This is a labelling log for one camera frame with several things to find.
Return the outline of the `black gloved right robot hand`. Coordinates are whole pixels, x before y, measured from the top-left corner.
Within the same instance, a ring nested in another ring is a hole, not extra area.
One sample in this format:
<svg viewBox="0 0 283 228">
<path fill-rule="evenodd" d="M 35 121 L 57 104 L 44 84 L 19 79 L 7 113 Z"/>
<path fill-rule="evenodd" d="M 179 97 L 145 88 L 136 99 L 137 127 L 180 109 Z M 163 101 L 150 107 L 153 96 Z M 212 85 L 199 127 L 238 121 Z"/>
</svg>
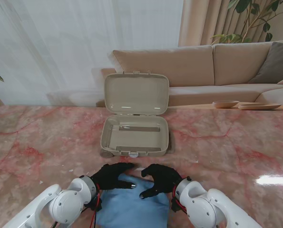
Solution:
<svg viewBox="0 0 283 228">
<path fill-rule="evenodd" d="M 141 199 L 150 198 L 160 193 L 171 193 L 183 179 L 175 169 L 161 164 L 149 165 L 141 171 L 141 176 L 151 176 L 154 181 L 153 187 L 140 193 Z"/>
</svg>

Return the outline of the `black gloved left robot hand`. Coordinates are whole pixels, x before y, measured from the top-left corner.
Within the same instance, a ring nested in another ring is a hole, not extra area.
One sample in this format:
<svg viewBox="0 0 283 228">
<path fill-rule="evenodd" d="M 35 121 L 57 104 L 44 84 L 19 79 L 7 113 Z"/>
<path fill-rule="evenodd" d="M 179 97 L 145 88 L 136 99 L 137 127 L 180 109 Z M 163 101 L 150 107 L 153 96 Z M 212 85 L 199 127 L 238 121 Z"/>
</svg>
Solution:
<svg viewBox="0 0 283 228">
<path fill-rule="evenodd" d="M 101 169 L 90 178 L 99 186 L 100 190 L 113 189 L 133 189 L 136 185 L 132 182 L 119 180 L 120 174 L 134 168 L 133 163 L 119 162 L 115 164 L 105 164 Z"/>
</svg>

